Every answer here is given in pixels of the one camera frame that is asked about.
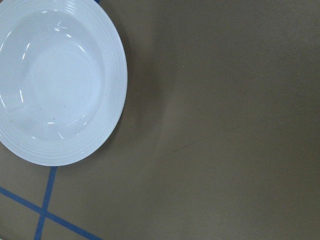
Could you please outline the white round plate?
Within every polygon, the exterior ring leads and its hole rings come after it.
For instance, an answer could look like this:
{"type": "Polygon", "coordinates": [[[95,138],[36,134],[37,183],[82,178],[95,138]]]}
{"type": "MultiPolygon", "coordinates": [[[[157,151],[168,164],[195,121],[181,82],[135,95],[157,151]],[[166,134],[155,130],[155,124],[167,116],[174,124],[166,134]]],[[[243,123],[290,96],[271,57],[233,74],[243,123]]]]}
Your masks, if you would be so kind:
{"type": "Polygon", "coordinates": [[[64,166],[93,154],[121,117],[127,61],[94,0],[0,4],[0,141],[18,157],[64,166]]]}

